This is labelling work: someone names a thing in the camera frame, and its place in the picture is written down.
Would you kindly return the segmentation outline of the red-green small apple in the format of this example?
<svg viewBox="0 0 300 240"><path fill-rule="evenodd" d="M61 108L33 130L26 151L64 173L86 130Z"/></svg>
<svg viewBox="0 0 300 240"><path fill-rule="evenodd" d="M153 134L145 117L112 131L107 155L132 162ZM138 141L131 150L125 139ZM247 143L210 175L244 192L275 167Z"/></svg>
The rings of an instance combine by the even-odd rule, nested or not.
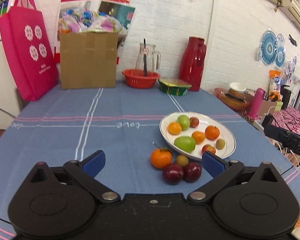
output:
<svg viewBox="0 0 300 240"><path fill-rule="evenodd" d="M216 153L216 148L210 144L206 144L203 146L202 148L202 154L204 154L205 152L210 152L212 154Z"/></svg>

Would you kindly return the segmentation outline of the tan longan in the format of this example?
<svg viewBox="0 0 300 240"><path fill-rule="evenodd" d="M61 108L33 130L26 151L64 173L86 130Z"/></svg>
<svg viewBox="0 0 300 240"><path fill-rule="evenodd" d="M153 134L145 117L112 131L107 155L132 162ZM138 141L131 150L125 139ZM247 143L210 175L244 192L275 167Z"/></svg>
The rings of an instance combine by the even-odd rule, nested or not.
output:
<svg viewBox="0 0 300 240"><path fill-rule="evenodd" d="M180 167L184 167L189 163L189 159L181 154L176 157L174 163L179 165Z"/></svg>
<svg viewBox="0 0 300 240"><path fill-rule="evenodd" d="M225 146L226 146L226 142L225 142L224 139L222 139L222 138L217 139L217 141L216 141L216 148L218 150L222 150L223 148L225 148Z"/></svg>

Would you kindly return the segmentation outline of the small orange citrus fruit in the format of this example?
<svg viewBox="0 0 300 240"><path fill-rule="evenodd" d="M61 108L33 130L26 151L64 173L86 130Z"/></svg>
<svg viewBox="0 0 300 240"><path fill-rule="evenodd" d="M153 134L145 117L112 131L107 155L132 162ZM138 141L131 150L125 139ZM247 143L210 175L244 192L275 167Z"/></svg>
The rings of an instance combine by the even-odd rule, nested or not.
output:
<svg viewBox="0 0 300 240"><path fill-rule="evenodd" d="M195 140L196 145L203 143L206 138L205 133L201 131L193 132L191 137Z"/></svg>

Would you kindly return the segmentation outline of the dark red plum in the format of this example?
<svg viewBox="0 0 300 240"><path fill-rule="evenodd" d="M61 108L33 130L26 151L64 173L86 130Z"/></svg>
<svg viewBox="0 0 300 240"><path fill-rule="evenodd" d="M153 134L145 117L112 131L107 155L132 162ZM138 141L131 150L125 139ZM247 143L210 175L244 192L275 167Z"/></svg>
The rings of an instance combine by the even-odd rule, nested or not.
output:
<svg viewBox="0 0 300 240"><path fill-rule="evenodd" d="M162 170L162 176L166 183L176 185L183 180L183 168L178 164L169 164Z"/></svg>
<svg viewBox="0 0 300 240"><path fill-rule="evenodd" d="M183 180L194 183L196 182L202 175L202 167L198 163L188 163L183 167Z"/></svg>

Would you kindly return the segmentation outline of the red peach-like fruit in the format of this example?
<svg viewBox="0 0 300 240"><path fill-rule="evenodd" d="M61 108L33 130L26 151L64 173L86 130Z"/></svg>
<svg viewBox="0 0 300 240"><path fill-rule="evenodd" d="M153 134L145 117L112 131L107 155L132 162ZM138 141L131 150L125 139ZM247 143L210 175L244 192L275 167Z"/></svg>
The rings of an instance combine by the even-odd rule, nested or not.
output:
<svg viewBox="0 0 300 240"><path fill-rule="evenodd" d="M190 117L190 127L191 128L196 128L200 124L200 121L196 117Z"/></svg>

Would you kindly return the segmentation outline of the pink floral cloth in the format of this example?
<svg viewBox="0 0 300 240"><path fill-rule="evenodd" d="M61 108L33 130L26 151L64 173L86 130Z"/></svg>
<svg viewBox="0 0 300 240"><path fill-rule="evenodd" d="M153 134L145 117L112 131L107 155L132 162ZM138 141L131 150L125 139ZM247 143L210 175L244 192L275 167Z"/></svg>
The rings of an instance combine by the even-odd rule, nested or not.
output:
<svg viewBox="0 0 300 240"><path fill-rule="evenodd" d="M273 125L284 128L300 135L300 111L287 107L273 113Z"/></svg>

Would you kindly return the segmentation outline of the orange tangerine on plate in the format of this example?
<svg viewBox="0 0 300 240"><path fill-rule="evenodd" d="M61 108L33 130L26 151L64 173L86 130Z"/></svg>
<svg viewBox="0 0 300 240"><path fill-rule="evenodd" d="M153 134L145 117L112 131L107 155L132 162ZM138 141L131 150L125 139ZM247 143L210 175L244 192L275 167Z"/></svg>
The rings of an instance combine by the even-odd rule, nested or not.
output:
<svg viewBox="0 0 300 240"><path fill-rule="evenodd" d="M217 140L219 135L220 135L220 130L216 126L210 125L207 126L207 128L205 129L205 136L209 140L212 141Z"/></svg>

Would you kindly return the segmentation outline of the tan longan on table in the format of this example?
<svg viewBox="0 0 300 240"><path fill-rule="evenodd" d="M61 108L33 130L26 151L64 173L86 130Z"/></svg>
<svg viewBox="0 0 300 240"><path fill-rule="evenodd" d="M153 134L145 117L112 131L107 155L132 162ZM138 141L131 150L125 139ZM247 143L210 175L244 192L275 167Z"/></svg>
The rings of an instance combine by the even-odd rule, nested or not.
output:
<svg viewBox="0 0 300 240"><path fill-rule="evenodd" d="M184 167L189 163L189 159L181 154L176 157L174 163L179 165L180 167Z"/></svg>

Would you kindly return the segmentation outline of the white round plate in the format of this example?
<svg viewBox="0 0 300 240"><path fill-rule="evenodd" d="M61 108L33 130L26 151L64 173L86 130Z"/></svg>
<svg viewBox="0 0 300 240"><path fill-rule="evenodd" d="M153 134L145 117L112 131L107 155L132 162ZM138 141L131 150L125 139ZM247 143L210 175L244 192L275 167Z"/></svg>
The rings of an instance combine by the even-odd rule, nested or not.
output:
<svg viewBox="0 0 300 240"><path fill-rule="evenodd" d="M236 149L236 139L228 128L212 118L194 112L172 113L159 125L171 148L190 159L201 160L203 150L212 150L222 159Z"/></svg>

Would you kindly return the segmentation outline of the tangerine with stem and leaf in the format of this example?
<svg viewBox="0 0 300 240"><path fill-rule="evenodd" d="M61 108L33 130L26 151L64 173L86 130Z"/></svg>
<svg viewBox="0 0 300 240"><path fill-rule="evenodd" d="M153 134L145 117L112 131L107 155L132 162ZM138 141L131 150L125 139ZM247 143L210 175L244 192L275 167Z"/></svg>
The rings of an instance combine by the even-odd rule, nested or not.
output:
<svg viewBox="0 0 300 240"><path fill-rule="evenodd" d="M156 149L151 153L150 162L155 168L162 170L171 164L172 153L167 148L159 147L155 142L153 145L156 146Z"/></svg>

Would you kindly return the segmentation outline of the blue striped tablecloth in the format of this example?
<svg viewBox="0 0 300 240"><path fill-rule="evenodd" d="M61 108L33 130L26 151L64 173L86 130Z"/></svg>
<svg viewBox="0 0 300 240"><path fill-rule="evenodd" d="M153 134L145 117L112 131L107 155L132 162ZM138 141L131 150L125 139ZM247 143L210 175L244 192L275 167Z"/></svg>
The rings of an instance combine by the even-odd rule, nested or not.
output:
<svg viewBox="0 0 300 240"><path fill-rule="evenodd" d="M247 166L271 162L300 199L300 170L269 140L215 96L206 91L169 96L157 88L62 90L59 86L27 105L0 138L0 239L12 239L7 209L33 166L44 161L62 166L102 150L106 165L97 180L120 195L127 193L183 193L207 183L203 172L195 183L170 185L163 181L149 157L166 147L159 123L173 112L197 112L227 127L236 139L232 159Z"/></svg>

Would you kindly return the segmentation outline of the pink thermos bottle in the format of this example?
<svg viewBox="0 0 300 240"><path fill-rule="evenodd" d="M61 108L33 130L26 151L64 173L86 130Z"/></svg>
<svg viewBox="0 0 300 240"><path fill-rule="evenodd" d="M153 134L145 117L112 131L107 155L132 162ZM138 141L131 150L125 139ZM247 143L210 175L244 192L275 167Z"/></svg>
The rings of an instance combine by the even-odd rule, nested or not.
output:
<svg viewBox="0 0 300 240"><path fill-rule="evenodd" d="M262 88L258 88L255 92L253 100L250 104L247 116L251 119L255 119L263 101L265 91Z"/></svg>

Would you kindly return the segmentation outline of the orange snack bag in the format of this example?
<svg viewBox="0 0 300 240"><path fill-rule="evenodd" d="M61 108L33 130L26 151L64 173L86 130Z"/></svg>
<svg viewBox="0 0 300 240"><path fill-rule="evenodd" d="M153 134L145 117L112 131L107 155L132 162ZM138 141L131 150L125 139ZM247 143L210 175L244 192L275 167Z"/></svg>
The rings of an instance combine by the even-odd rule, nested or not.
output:
<svg viewBox="0 0 300 240"><path fill-rule="evenodd" d="M280 93L281 72L277 70L269 71L269 94Z"/></svg>

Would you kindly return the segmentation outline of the green foil bowl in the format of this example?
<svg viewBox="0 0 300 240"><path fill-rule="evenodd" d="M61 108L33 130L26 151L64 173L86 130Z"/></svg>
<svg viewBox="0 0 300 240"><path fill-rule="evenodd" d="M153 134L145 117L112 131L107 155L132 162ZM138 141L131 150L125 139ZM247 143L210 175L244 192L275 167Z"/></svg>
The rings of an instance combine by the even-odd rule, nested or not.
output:
<svg viewBox="0 0 300 240"><path fill-rule="evenodd" d="M165 94L184 96L192 87L186 81L174 78L161 77L158 79L159 88Z"/></svg>

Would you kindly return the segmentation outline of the blue paper fan decoration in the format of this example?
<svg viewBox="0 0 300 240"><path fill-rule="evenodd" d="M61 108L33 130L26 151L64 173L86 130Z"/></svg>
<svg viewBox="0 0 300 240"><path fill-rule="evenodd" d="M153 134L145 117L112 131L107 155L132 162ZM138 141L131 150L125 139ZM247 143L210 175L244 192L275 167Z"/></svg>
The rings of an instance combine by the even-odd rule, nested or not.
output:
<svg viewBox="0 0 300 240"><path fill-rule="evenodd" d="M266 31L257 48L256 61L262 61L266 66L275 64L278 68L283 67L286 61L284 36L275 34L271 29Z"/></svg>

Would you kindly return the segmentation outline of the red thermos jug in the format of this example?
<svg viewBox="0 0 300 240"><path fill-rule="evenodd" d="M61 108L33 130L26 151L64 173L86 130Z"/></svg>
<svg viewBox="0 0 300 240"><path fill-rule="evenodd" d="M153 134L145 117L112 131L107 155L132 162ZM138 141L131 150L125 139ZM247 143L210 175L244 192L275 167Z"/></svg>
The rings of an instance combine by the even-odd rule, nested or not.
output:
<svg viewBox="0 0 300 240"><path fill-rule="evenodd" d="M188 44L181 58L178 79L191 85L190 91L200 89L207 46L200 37L189 37Z"/></svg>

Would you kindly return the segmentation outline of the red plastic basket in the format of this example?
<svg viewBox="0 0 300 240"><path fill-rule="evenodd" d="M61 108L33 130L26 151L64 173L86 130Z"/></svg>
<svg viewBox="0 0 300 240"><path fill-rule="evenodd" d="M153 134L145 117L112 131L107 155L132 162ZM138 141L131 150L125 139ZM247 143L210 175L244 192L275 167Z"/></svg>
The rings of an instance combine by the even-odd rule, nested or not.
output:
<svg viewBox="0 0 300 240"><path fill-rule="evenodd" d="M137 89L152 88L157 79L160 78L160 75L155 72L147 72L147 75L144 76L143 70L140 69L125 69L122 71L122 75L128 86Z"/></svg>

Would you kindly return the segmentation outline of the brown cardboard box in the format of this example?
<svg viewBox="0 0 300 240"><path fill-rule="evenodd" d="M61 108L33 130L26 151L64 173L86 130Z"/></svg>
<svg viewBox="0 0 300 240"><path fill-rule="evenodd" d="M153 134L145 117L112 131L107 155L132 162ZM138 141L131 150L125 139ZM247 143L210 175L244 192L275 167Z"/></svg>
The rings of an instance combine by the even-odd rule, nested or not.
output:
<svg viewBox="0 0 300 240"><path fill-rule="evenodd" d="M60 38L62 89L114 88L116 33L68 33Z"/></svg>

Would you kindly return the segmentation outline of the glass pitcher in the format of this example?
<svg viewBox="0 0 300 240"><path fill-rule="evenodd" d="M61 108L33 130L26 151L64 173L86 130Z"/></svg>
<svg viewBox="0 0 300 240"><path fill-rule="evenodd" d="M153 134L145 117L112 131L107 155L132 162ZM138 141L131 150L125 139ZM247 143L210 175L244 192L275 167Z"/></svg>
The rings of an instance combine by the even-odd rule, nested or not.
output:
<svg viewBox="0 0 300 240"><path fill-rule="evenodd" d="M147 47L147 71L157 72L160 69L161 53L157 51L156 45L146 44ZM136 69L143 70L143 43L140 43L138 58L135 65Z"/></svg>

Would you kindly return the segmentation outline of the black stirrer in pitcher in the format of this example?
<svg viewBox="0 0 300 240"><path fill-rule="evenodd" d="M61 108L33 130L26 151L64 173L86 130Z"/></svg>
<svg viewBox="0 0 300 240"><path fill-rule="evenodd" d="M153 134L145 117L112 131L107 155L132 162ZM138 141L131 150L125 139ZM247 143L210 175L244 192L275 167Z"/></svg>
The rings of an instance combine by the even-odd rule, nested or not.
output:
<svg viewBox="0 0 300 240"><path fill-rule="evenodd" d="M146 39L143 39L143 76L147 76L147 47Z"/></svg>

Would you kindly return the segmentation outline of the floral cloth in box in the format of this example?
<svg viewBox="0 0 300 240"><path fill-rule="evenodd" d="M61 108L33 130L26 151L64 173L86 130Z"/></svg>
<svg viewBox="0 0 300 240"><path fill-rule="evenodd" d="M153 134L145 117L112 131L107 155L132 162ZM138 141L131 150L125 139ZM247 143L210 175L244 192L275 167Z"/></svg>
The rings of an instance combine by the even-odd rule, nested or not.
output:
<svg viewBox="0 0 300 240"><path fill-rule="evenodd" d="M57 40L61 34L68 33L116 33L119 40L128 34L128 30L113 16L104 12L88 9L63 9L58 18Z"/></svg>

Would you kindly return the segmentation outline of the pink tote bag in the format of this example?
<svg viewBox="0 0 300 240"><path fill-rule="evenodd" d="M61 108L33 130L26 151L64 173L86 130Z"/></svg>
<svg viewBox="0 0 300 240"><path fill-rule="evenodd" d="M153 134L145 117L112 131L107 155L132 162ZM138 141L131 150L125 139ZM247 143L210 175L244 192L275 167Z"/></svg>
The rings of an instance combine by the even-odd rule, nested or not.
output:
<svg viewBox="0 0 300 240"><path fill-rule="evenodd" d="M43 14L34 0L15 0L0 18L6 60L20 96L37 101L58 82Z"/></svg>

